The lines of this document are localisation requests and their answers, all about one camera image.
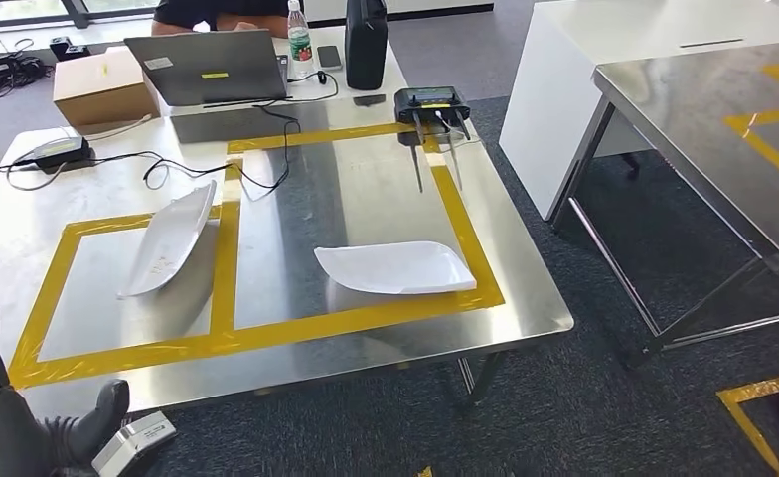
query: person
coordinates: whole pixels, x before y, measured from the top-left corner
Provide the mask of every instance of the person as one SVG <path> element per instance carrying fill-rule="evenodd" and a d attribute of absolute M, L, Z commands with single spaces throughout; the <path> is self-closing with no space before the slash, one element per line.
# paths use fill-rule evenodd
<path fill-rule="evenodd" d="M 287 38 L 287 0 L 161 0 L 155 8 L 152 34 L 189 33 L 206 22 L 215 30 L 265 28 Z"/>

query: white cable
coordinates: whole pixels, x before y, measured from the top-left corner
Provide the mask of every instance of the white cable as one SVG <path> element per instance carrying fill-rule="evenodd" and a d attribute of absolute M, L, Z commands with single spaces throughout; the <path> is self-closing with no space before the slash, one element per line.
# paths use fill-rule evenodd
<path fill-rule="evenodd" d="M 123 126 L 123 127 L 119 128 L 119 129 L 114 129 L 112 131 L 104 132 L 102 134 L 91 134 L 91 135 L 83 136 L 83 137 L 85 139 L 87 139 L 88 141 L 91 141 L 91 142 L 99 141 L 99 140 L 102 140 L 102 139 L 108 139 L 109 137 L 114 137 L 116 135 L 123 134 L 126 131 L 130 131 L 130 130 L 140 126 L 141 124 L 144 124 L 145 122 L 149 121 L 150 119 L 152 119 L 152 114 L 147 114 L 144 117 L 142 117 L 142 118 L 138 119 L 137 121 L 135 121 L 134 123 L 129 124 L 128 126 Z"/>
<path fill-rule="evenodd" d="M 62 171 L 65 169 L 65 166 L 67 166 L 67 162 L 63 162 L 62 165 L 59 166 L 59 169 L 56 170 L 56 172 L 51 176 L 50 179 L 48 179 L 47 182 L 44 184 L 40 184 L 38 186 L 29 186 L 29 187 L 22 187 L 22 186 L 16 186 L 12 183 L 12 179 L 9 177 L 10 174 L 12 174 L 12 168 L 8 168 L 6 170 L 6 182 L 9 183 L 10 186 L 12 186 L 13 189 L 18 189 L 19 191 L 26 191 L 26 192 L 32 192 L 32 191 L 38 191 L 39 189 L 43 189 L 53 183 L 53 181 L 56 180 L 56 178 L 59 177 L 60 174 L 62 174 Z"/>
<path fill-rule="evenodd" d="M 439 120 L 442 121 L 442 125 L 445 126 L 445 129 L 448 129 L 448 131 L 445 134 L 448 134 L 448 139 L 449 140 L 451 138 L 451 133 L 452 132 L 457 132 L 458 134 L 460 134 L 463 137 L 465 137 L 465 134 L 462 131 L 454 129 L 447 122 L 445 122 L 445 119 L 442 118 L 442 113 L 441 112 L 436 111 L 436 117 L 438 117 Z M 481 142 L 480 136 L 475 136 L 474 134 L 469 134 L 469 136 L 473 137 L 474 139 L 470 139 L 468 141 L 465 141 L 465 142 L 462 142 L 460 144 L 457 144 L 456 146 L 454 146 L 454 149 L 457 149 L 457 148 L 463 147 L 463 146 L 467 146 L 469 144 L 477 144 L 478 142 Z"/>

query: white plate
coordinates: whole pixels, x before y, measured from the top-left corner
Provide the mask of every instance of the white plate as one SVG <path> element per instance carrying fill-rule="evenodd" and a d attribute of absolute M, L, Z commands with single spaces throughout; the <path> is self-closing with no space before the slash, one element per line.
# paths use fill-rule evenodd
<path fill-rule="evenodd" d="M 403 295 L 477 287 L 454 250 L 435 241 L 316 248 L 313 252 L 334 281 L 353 290 Z"/>
<path fill-rule="evenodd" d="M 164 286 L 179 271 L 208 220 L 217 183 L 170 203 L 150 220 L 129 279 L 117 296 L 144 294 Z"/>

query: window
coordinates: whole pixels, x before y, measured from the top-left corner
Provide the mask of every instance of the window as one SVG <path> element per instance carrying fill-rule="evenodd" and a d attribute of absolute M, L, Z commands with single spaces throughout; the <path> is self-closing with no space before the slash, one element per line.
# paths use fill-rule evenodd
<path fill-rule="evenodd" d="M 61 0 L 13 0 L 0 2 L 0 21 L 67 15 Z"/>
<path fill-rule="evenodd" d="M 96 19 L 151 13 L 158 2 L 159 0 L 1 0 L 0 27 L 73 21 L 77 28 L 87 28 Z"/>
<path fill-rule="evenodd" d="M 85 0 L 89 12 L 112 12 L 136 8 L 153 8 L 158 0 Z"/>

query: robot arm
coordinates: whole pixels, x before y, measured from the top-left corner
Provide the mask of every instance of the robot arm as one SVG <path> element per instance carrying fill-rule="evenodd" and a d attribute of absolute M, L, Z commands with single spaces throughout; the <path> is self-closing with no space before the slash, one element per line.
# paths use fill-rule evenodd
<path fill-rule="evenodd" d="M 0 357 L 0 476 L 47 476 L 68 467 L 87 467 L 120 428 L 129 409 L 129 384 L 103 385 L 96 407 L 82 419 L 57 417 L 36 422 L 27 402 L 9 382 Z"/>

